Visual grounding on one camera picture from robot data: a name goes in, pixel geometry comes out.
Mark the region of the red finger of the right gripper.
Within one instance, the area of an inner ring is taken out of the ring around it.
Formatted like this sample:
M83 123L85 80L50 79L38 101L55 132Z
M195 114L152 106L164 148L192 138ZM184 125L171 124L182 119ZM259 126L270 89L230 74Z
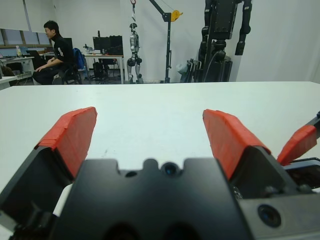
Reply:
M320 112L308 123L296 130L282 148L277 161L286 166L317 145L320 138Z

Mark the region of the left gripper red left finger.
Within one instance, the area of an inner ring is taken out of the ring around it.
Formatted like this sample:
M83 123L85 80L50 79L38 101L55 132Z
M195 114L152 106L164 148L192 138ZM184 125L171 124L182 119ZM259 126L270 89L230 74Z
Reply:
M92 106L58 119L1 191L2 226L26 226L52 215L64 188L75 180L87 157L96 122Z

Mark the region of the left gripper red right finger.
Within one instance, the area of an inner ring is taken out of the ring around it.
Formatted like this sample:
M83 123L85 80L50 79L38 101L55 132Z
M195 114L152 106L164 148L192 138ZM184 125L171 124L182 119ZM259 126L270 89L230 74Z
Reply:
M244 199L311 194L307 184L297 184L278 157L234 115L206 109L203 122L213 157Z

